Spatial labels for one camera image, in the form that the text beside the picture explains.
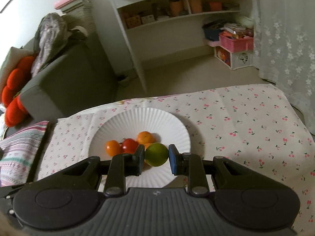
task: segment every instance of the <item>striped pillow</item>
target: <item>striped pillow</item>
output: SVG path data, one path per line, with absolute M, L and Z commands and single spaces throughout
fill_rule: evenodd
M 42 121 L 26 127 L 0 142 L 0 147 L 4 151 L 0 160 L 1 187 L 32 181 L 32 178 L 30 180 L 28 177 L 36 171 L 37 164 L 35 163 L 40 157 L 40 152 L 37 154 L 37 151 L 47 127 L 48 121 Z

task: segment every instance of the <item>table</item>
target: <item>table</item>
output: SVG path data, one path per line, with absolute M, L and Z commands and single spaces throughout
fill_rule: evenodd
M 283 92 L 272 84 L 129 99 L 60 119 L 37 178 L 88 157 L 99 127 L 117 113 L 139 107 L 163 109 L 178 117 L 190 134 L 191 151 L 203 159 L 223 155 L 291 187 L 301 201 L 294 229 L 314 235 L 315 145 Z M 180 177 L 172 186 L 185 184 L 186 178 Z

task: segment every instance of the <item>white storage box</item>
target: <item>white storage box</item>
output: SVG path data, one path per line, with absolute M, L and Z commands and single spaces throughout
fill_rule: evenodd
M 155 21 L 154 15 L 141 17 L 142 24 L 148 24 Z
M 215 47 L 215 57 L 226 64 L 231 70 L 252 66 L 253 51 L 231 53 L 222 47 Z

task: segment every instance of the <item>gray blanket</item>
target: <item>gray blanket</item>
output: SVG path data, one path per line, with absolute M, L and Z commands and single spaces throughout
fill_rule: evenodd
M 32 65 L 32 77 L 66 46 L 69 36 L 67 23 L 57 13 L 49 13 L 42 19 L 34 37 L 34 52 L 38 56 Z

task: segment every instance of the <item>orange box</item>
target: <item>orange box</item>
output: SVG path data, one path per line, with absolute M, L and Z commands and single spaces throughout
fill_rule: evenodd
M 171 2 L 170 7 L 173 17 L 178 17 L 179 14 L 184 10 L 183 1 Z
M 130 17 L 130 18 L 127 18 L 126 19 L 126 24 L 128 26 L 128 28 L 134 28 L 134 27 L 138 27 L 138 26 L 141 26 L 141 19 L 140 19 L 140 16 L 137 15 L 137 16 L 133 16 L 133 17 Z
M 210 2 L 210 10 L 211 11 L 221 11 L 222 10 L 222 2 Z
M 190 9 L 192 13 L 201 13 L 202 12 L 202 2 L 201 0 L 189 0 Z

